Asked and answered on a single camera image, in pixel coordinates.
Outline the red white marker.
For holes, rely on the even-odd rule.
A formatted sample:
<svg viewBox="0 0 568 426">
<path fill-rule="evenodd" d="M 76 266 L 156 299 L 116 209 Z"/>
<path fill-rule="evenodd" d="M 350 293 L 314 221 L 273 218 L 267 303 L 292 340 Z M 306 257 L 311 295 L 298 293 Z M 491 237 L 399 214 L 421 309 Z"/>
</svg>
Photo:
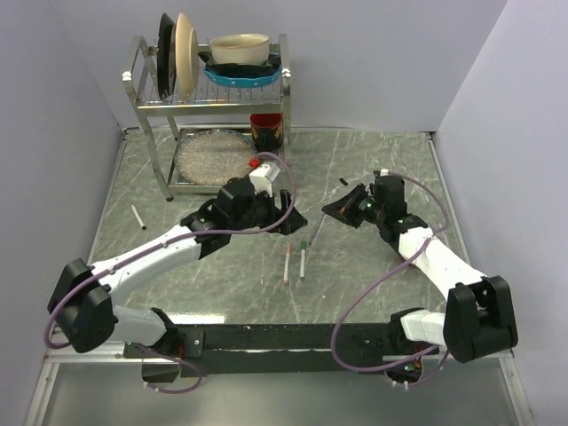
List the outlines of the red white marker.
<svg viewBox="0 0 568 426">
<path fill-rule="evenodd" d="M 289 264 L 291 259 L 291 252 L 292 252 L 292 244 L 288 243 L 285 251 L 285 260 L 284 260 L 283 276 L 282 276 L 284 285 L 289 284 Z"/>
</svg>

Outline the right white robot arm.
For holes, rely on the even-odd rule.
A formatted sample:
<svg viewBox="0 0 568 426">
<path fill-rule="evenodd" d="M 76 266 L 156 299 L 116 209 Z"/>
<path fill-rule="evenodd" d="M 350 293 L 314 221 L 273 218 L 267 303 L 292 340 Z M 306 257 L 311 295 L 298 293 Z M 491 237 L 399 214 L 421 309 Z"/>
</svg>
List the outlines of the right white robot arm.
<svg viewBox="0 0 568 426">
<path fill-rule="evenodd" d="M 383 241 L 403 258 L 392 276 L 409 265 L 418 268 L 446 300 L 444 312 L 414 308 L 392 315 L 388 341 L 398 353 L 418 343 L 442 346 L 459 362 L 510 350 L 518 344 L 510 287 L 458 257 L 420 217 L 409 213 L 405 184 L 409 177 L 382 169 L 371 185 L 356 185 L 322 212 L 353 228 L 375 225 Z"/>
</svg>

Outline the purple pen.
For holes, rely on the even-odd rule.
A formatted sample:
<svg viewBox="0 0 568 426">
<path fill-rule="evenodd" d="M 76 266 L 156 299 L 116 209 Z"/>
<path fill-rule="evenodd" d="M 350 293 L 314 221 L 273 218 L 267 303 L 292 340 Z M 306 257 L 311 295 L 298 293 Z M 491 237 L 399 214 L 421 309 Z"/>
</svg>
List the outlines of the purple pen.
<svg viewBox="0 0 568 426">
<path fill-rule="evenodd" d="M 313 228 L 313 230 L 312 230 L 310 239 L 308 240 L 308 245 L 311 246 L 312 243 L 314 242 L 314 240 L 316 239 L 316 237 L 317 237 L 317 235 L 318 235 L 318 233 L 319 233 L 319 231 L 320 231 L 320 228 L 321 228 L 321 226 L 322 226 L 322 223 L 323 223 L 323 221 L 324 221 L 324 219 L 325 219 L 325 216 L 326 216 L 325 213 L 322 213 L 322 214 L 320 215 L 320 217 L 319 217 L 319 219 L 318 219 L 318 221 L 317 221 L 317 224 L 314 226 L 314 228 Z"/>
</svg>

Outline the green white marker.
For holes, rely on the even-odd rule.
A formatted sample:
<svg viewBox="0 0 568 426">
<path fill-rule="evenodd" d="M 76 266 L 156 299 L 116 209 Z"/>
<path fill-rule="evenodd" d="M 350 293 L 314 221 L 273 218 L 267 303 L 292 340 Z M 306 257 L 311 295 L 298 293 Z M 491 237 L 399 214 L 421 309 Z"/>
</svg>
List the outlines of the green white marker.
<svg viewBox="0 0 568 426">
<path fill-rule="evenodd" d="M 305 280 L 305 266 L 306 266 L 306 251 L 307 251 L 307 242 L 302 240 L 301 241 L 301 248 L 300 248 L 300 266 L 299 266 L 299 278 L 300 280 Z"/>
</svg>

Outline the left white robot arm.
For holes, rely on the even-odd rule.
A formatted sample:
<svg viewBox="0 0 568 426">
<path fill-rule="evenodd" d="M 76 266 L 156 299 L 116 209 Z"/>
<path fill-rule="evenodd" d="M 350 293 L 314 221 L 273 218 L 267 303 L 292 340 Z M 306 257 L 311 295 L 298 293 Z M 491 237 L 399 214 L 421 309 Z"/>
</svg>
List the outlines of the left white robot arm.
<svg viewBox="0 0 568 426">
<path fill-rule="evenodd" d="M 92 351 L 107 341 L 122 341 L 166 356 L 180 343 L 178 327 L 161 309 L 125 307 L 124 301 L 134 290 L 213 254 L 234 235 L 290 235 L 306 224 L 289 191 L 280 191 L 280 200 L 275 201 L 248 178 L 233 178 L 215 198 L 156 239 L 92 265 L 82 259 L 68 263 L 48 303 L 50 322 L 78 353 Z"/>
</svg>

